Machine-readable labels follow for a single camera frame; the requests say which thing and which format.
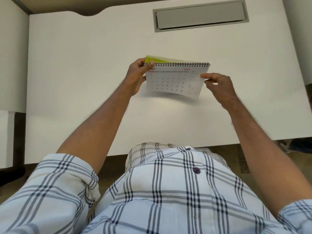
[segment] shirt sleeve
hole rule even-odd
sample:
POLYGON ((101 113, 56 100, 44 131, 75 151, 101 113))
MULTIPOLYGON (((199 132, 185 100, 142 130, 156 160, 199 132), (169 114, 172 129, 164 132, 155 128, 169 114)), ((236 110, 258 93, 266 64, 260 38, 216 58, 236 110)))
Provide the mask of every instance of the shirt sleeve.
POLYGON ((312 199, 299 200, 281 209, 278 220, 300 234, 312 231, 312 199))
POLYGON ((0 231, 80 233, 99 199, 91 166, 69 154, 49 154, 25 185, 0 205, 0 231))

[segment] plaid shirt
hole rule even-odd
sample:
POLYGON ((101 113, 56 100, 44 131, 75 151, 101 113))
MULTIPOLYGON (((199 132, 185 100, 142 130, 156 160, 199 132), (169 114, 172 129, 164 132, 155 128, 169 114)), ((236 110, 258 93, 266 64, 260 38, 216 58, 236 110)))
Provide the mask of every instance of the plaid shirt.
POLYGON ((143 143, 100 197, 83 160, 49 154, 0 206, 5 233, 311 233, 312 200, 284 207, 278 221, 217 154, 143 143))

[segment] desk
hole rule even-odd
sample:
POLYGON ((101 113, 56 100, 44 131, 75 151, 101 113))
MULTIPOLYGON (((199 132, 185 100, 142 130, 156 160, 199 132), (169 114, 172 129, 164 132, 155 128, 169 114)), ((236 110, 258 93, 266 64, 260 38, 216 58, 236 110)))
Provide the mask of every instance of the desk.
MULTIPOLYGON (((147 54, 210 62, 272 139, 312 136, 312 114, 282 0, 246 0, 250 22, 154 32, 153 9, 227 0, 167 0, 30 16, 25 162, 55 152, 147 54)), ((141 142, 192 147, 238 143, 211 92, 198 100, 148 93, 129 104, 109 155, 141 142)))

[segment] gray rectangular panel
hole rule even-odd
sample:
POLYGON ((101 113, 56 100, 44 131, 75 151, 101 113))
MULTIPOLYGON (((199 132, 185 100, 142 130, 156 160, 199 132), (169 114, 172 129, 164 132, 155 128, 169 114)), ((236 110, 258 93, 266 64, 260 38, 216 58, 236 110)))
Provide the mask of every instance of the gray rectangular panel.
POLYGON ((245 0, 153 10, 155 32, 248 22, 245 0))

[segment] shirt button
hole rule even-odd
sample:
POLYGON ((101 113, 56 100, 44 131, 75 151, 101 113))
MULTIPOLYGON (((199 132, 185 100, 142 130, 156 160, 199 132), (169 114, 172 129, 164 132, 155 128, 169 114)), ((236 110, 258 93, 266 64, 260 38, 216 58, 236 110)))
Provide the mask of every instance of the shirt button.
POLYGON ((193 168, 193 172, 195 172, 196 174, 200 173, 200 168, 193 168))

